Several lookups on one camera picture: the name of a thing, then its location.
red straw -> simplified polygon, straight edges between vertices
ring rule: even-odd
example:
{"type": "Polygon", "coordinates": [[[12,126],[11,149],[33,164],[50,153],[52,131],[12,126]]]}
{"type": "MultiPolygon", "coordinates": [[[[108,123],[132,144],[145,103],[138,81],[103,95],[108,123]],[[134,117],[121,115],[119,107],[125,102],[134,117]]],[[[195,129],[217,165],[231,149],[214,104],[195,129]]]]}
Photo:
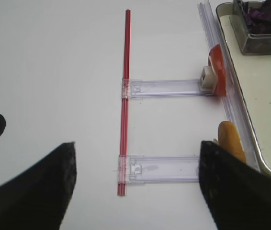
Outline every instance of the red straw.
{"type": "MultiPolygon", "coordinates": [[[[123,87],[128,86],[129,79],[129,54],[130,54],[130,26],[131,26],[131,12],[126,10],[125,16],[125,46],[124,46],[124,73],[123,73],[123,87]]],[[[120,145],[120,157],[127,155],[127,124],[128,124],[128,98],[122,98],[122,114],[121,114],[121,145],[120,145]]],[[[123,168],[123,181],[125,181],[125,164],[123,168]]],[[[125,195],[126,184],[118,184],[117,194],[119,196],[125,195]]]]}

white table surface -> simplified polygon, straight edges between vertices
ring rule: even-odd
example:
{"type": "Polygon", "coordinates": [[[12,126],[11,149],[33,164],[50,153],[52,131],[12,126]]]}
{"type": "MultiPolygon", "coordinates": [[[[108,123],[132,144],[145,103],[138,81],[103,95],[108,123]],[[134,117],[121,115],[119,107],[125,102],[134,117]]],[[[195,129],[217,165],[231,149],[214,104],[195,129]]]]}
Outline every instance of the white table surface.
{"type": "MultiPolygon", "coordinates": [[[[7,121],[0,184],[75,141],[78,177],[62,230],[215,230],[198,184],[128,186],[118,197],[115,172],[125,10],[132,12],[131,78],[193,79],[208,54],[199,2],[0,0],[7,121]]],[[[221,2],[212,1],[213,10],[221,2]]],[[[128,151],[198,155],[200,141],[217,135],[221,107],[212,99],[131,101],[128,151]]]]}

red rod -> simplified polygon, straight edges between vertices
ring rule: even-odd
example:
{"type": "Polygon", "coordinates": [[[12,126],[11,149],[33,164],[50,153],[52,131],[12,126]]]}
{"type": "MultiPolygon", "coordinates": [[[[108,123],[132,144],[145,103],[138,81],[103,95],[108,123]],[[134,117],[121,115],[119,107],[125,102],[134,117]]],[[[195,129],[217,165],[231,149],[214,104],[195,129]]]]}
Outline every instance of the red rod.
{"type": "MultiPolygon", "coordinates": [[[[123,87],[128,86],[129,79],[129,56],[130,56],[130,27],[131,27],[131,12],[126,10],[125,16],[125,45],[124,45],[124,70],[123,70],[123,87]]],[[[121,114],[121,145],[120,156],[127,155],[127,124],[128,124],[128,98],[122,99],[122,114],[121,114]]],[[[126,168],[123,168],[123,181],[125,181],[126,168]]],[[[125,183],[119,183],[117,194],[119,196],[125,195],[125,183]]]]}

